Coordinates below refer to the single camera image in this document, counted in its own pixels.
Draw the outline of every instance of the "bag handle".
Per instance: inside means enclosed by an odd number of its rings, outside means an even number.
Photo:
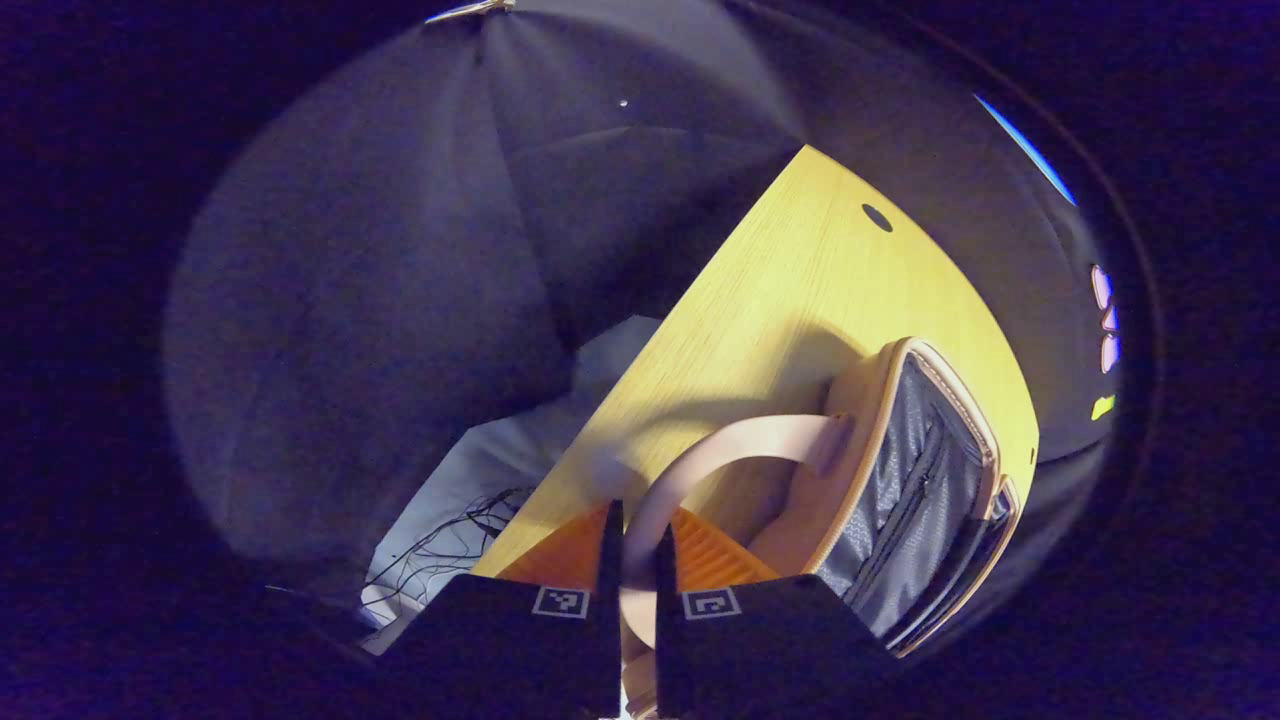
[[[849,415],[763,415],[724,425],[667,465],[640,498],[622,536],[622,584],[654,589],[654,553],[671,516],[714,470],[748,457],[781,457],[822,474],[850,437]]]

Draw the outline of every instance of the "yellow wood surface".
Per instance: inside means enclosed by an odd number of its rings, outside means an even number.
[[[801,149],[474,571],[497,575],[596,502],[590,469],[602,447],[625,442],[622,457],[637,470],[630,507],[707,433],[753,415],[818,413],[826,384],[855,356],[906,336],[928,340],[969,387],[1025,503],[1039,430],[991,311],[906,214],[835,160]],[[792,468],[733,464],[685,507],[745,544],[780,510]]]

